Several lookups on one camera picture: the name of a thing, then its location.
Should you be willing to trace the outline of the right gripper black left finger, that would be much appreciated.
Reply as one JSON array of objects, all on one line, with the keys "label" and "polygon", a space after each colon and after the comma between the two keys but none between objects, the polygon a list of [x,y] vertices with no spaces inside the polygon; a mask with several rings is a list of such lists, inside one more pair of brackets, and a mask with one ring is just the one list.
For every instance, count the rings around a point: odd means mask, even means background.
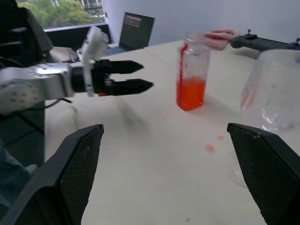
[{"label": "right gripper black left finger", "polygon": [[81,225],[103,134],[104,126],[96,124],[66,136],[18,192],[0,225]]}]

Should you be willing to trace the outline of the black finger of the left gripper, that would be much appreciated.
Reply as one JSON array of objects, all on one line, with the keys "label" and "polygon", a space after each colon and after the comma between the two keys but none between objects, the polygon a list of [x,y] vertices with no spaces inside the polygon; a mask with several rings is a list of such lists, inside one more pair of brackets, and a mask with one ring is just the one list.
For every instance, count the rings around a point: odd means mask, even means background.
[{"label": "black finger of the left gripper", "polygon": [[132,60],[111,61],[110,74],[131,74],[144,66]]},{"label": "black finger of the left gripper", "polygon": [[112,95],[123,96],[140,94],[152,88],[153,85],[154,83],[143,79],[129,79],[119,82],[114,81],[112,85]]}]

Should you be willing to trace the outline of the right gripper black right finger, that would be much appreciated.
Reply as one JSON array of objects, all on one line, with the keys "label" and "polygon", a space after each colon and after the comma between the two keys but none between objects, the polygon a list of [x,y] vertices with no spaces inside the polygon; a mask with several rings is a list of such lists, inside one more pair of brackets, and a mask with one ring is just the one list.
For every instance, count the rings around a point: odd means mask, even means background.
[{"label": "right gripper black right finger", "polygon": [[229,123],[244,181],[267,225],[300,225],[300,156],[278,135]]}]

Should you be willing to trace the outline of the plastic bottle orange liquid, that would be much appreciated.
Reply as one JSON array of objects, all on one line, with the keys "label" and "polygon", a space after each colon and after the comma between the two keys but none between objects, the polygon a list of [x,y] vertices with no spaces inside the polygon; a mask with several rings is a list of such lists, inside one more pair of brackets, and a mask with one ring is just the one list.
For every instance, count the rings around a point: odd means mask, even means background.
[{"label": "plastic bottle orange liquid", "polygon": [[210,63],[210,48],[202,32],[189,33],[178,54],[176,102],[184,111],[199,108],[204,103]]}]

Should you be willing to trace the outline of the clear wine glass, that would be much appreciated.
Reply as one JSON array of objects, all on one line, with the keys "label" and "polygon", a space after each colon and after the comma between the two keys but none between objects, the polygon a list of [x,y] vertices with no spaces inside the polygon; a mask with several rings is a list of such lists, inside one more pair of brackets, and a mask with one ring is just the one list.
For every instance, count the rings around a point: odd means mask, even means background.
[{"label": "clear wine glass", "polygon": [[244,86],[240,109],[252,129],[275,134],[300,129],[300,50],[260,53]]}]

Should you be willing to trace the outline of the dark open laptop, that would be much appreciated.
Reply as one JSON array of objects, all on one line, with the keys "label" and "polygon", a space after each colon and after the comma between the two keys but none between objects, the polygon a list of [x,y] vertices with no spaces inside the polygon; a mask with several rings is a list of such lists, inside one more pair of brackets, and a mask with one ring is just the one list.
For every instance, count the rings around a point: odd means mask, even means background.
[{"label": "dark open laptop", "polygon": [[148,46],[155,18],[125,12],[120,41],[117,47],[108,47],[107,55],[115,55]]}]

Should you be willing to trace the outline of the beige crumpled bag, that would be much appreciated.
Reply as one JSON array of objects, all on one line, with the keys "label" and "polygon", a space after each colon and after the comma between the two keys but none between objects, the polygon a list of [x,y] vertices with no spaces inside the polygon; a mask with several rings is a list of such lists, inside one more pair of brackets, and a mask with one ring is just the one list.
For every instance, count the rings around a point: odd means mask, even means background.
[{"label": "beige crumpled bag", "polygon": [[75,51],[68,47],[53,47],[49,52],[52,62],[76,62],[79,57]]}]

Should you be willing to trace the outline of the window with trees outside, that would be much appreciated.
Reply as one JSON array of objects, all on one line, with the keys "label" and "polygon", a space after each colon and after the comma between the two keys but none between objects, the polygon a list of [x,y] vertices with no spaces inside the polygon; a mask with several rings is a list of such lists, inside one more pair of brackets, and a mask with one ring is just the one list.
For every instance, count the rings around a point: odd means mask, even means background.
[{"label": "window with trees outside", "polygon": [[16,0],[32,12],[43,29],[103,23],[102,0]]}]

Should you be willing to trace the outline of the black office chair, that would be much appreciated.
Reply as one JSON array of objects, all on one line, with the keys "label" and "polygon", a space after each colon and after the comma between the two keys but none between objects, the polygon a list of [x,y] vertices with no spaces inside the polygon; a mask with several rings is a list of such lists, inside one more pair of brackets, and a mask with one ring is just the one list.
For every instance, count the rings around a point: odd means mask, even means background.
[{"label": "black office chair", "polygon": [[0,0],[0,69],[53,62],[53,45],[33,13],[15,0]]}]

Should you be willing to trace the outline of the pink towel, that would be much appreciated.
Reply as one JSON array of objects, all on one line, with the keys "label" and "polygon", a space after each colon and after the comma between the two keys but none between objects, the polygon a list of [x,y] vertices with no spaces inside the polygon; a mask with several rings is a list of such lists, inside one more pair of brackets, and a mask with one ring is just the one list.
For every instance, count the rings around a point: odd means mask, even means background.
[{"label": "pink towel", "polygon": [[205,45],[214,50],[223,50],[238,36],[234,30],[213,30],[204,33]]}]

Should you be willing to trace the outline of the grey handheld controller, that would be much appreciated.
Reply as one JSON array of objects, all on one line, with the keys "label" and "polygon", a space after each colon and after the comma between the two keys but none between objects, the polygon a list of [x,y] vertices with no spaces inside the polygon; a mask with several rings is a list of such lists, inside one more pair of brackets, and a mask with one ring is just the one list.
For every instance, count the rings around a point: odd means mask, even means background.
[{"label": "grey handheld controller", "polygon": [[251,34],[251,29],[248,29],[247,34],[234,37],[231,40],[231,47],[235,49],[246,47],[260,52],[272,49],[300,51],[300,38],[297,38],[295,42],[291,43],[279,42],[275,40],[260,38],[256,34]]}]

